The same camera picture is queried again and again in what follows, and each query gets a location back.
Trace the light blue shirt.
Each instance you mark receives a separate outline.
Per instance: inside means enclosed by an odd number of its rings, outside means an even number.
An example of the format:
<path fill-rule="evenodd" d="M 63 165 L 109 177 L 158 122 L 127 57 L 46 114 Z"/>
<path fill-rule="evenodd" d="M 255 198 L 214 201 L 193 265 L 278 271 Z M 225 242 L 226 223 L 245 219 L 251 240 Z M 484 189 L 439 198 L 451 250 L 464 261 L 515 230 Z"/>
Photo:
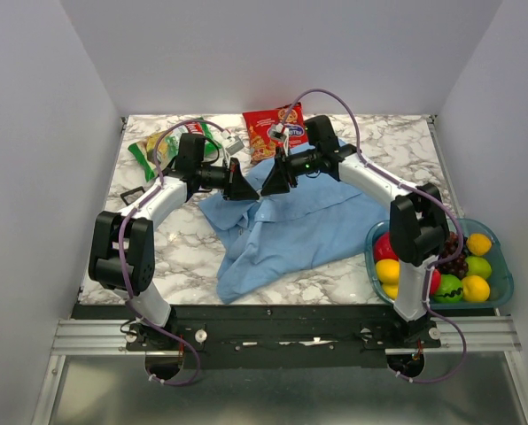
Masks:
<path fill-rule="evenodd" d="M 225 304 L 288 273 L 364 252 L 369 230 L 389 217 L 374 199 L 327 174 L 300 176 L 289 193 L 261 203 L 213 195 L 199 208 L 225 248 L 216 284 Z"/>

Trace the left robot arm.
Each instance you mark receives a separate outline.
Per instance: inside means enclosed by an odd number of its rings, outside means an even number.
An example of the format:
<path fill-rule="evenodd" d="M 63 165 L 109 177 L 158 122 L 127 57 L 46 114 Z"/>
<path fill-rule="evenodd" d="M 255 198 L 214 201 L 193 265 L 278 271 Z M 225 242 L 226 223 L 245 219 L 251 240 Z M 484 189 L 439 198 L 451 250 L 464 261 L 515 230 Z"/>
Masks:
<path fill-rule="evenodd" d="M 128 307 L 148 326 L 146 338 L 159 350 L 175 343 L 177 329 L 168 322 L 170 304 L 152 283 L 155 230 L 203 190 L 218 189 L 227 201 L 259 199 L 236 158 L 225 156 L 221 166 L 205 160 L 205 145 L 211 141 L 201 134 L 182 134 L 177 154 L 160 179 L 120 211 L 102 211 L 94 225 L 89 278 L 106 289 L 128 294 Z"/>

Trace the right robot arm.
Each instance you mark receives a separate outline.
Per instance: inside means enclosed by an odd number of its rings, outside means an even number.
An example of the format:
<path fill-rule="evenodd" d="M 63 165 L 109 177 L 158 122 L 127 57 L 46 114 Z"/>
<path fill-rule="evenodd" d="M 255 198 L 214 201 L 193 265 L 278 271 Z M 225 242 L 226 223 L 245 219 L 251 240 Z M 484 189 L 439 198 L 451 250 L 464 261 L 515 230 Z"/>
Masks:
<path fill-rule="evenodd" d="M 439 190 L 429 183 L 415 187 L 377 167 L 356 146 L 340 143 L 325 115 L 306 120 L 305 129 L 312 147 L 291 153 L 289 132 L 280 123 L 272 126 L 270 138 L 281 145 L 276 148 L 274 165 L 260 193 L 288 193 L 297 186 L 299 176 L 320 173 L 355 187 L 387 209 L 391 247 L 399 258 L 400 277 L 405 280 L 405 288 L 393 303 L 399 318 L 389 323 L 388 336 L 400 347 L 409 346 L 420 336 L 418 324 L 428 313 L 431 273 L 425 269 L 449 236 Z"/>

